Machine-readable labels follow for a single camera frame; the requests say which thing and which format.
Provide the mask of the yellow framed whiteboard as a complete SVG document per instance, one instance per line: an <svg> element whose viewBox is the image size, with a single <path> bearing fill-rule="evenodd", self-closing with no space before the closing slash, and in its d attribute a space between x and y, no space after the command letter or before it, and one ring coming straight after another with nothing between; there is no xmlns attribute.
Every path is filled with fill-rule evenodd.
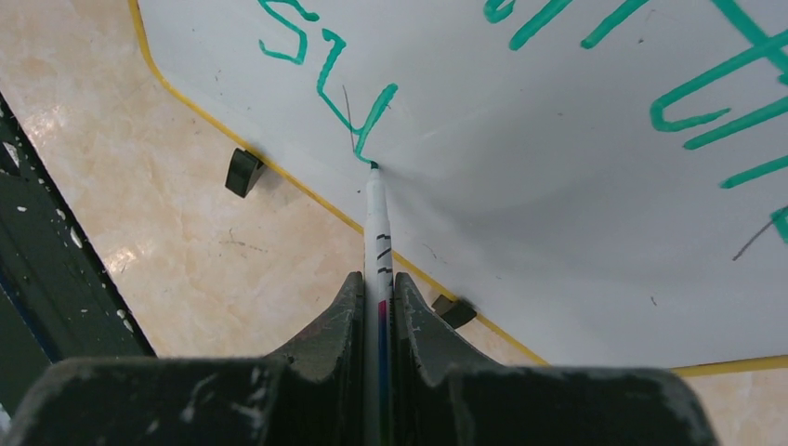
<svg viewBox="0 0 788 446"><path fill-rule="evenodd" d="M783 1L137 1L152 70L554 365L787 353Z"/></svg>

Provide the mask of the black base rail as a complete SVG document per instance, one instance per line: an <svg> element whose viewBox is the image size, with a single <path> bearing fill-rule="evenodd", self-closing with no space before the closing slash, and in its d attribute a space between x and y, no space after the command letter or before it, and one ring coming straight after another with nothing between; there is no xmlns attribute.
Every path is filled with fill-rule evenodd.
<svg viewBox="0 0 788 446"><path fill-rule="evenodd" d="M1 103L1 408L52 364L151 356L107 268L7 102Z"/></svg>

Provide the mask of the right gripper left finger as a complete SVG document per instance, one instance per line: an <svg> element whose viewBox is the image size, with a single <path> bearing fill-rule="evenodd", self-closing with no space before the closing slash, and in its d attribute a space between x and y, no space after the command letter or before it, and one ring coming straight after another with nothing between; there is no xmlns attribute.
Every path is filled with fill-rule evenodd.
<svg viewBox="0 0 788 446"><path fill-rule="evenodd" d="M262 357L78 358L49 367L6 445L359 445L363 283Z"/></svg>

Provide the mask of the black whiteboard foot right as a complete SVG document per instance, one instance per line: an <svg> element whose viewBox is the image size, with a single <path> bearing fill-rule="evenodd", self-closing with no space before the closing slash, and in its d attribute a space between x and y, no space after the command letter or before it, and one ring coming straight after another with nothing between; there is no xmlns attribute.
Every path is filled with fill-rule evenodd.
<svg viewBox="0 0 788 446"><path fill-rule="evenodd" d="M439 295L431 307L454 330L468 324L478 316L474 305L464 298L451 299L446 295Z"/></svg>

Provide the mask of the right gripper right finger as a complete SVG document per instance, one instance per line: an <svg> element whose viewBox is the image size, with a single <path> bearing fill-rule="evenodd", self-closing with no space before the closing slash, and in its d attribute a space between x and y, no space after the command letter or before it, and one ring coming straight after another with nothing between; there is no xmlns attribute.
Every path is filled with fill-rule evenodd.
<svg viewBox="0 0 788 446"><path fill-rule="evenodd" d="M394 281L398 445L715 445L699 398L652 368L505 366Z"/></svg>

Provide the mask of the green white marker pen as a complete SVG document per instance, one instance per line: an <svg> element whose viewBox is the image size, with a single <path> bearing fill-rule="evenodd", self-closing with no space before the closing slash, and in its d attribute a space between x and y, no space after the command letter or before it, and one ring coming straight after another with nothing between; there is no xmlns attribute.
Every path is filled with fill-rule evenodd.
<svg viewBox="0 0 788 446"><path fill-rule="evenodd" d="M363 443L390 441L388 302L393 290L391 233L379 165L371 163L366 186L363 312Z"/></svg>

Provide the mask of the black whiteboard foot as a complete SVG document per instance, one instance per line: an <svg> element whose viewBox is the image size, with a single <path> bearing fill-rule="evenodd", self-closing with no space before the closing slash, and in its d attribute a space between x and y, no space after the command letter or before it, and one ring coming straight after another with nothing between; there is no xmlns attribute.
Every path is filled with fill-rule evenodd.
<svg viewBox="0 0 788 446"><path fill-rule="evenodd" d="M431 307L454 330L468 324L478 316L474 305L464 298L451 299L446 295L439 295Z"/></svg>
<svg viewBox="0 0 788 446"><path fill-rule="evenodd" d="M265 164L252 152L236 148L230 157L225 188L245 198L261 177Z"/></svg>

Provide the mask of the black whiteboard foot left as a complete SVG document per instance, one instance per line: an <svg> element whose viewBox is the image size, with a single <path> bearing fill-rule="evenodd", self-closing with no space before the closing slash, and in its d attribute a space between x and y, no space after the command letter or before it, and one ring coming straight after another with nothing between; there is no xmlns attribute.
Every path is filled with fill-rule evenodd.
<svg viewBox="0 0 788 446"><path fill-rule="evenodd" d="M225 188L245 198L261 177L265 164L252 152L236 148L230 157Z"/></svg>

